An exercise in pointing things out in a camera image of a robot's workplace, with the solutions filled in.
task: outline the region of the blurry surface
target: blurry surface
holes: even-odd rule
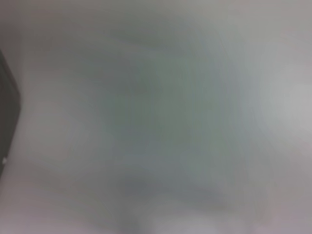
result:
[[[135,217],[126,230],[142,216],[139,228],[153,233],[182,233],[176,223],[201,233],[191,224],[207,231],[233,211],[259,233],[310,233],[311,9],[0,3],[0,46],[23,98],[1,178],[1,232],[108,233],[129,221],[124,211]],[[110,187],[124,168],[153,178],[126,182],[129,201]],[[222,217],[201,213],[203,194]]]

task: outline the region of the black object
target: black object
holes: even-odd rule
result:
[[[13,75],[0,51],[0,175],[20,115],[20,93]]]

